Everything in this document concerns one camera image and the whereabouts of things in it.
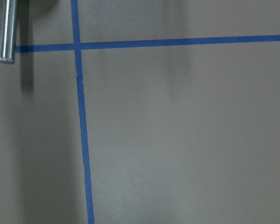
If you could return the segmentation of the steel ice scoop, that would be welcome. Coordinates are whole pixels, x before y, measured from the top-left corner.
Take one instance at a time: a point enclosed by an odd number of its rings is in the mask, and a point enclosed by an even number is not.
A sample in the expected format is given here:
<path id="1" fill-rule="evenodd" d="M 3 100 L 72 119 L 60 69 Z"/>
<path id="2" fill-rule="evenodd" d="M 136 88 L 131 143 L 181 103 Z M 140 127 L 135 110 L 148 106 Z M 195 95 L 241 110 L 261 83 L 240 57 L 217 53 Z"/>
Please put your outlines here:
<path id="1" fill-rule="evenodd" d="M 3 0 L 0 19 L 0 63 L 14 64 L 17 0 Z"/>

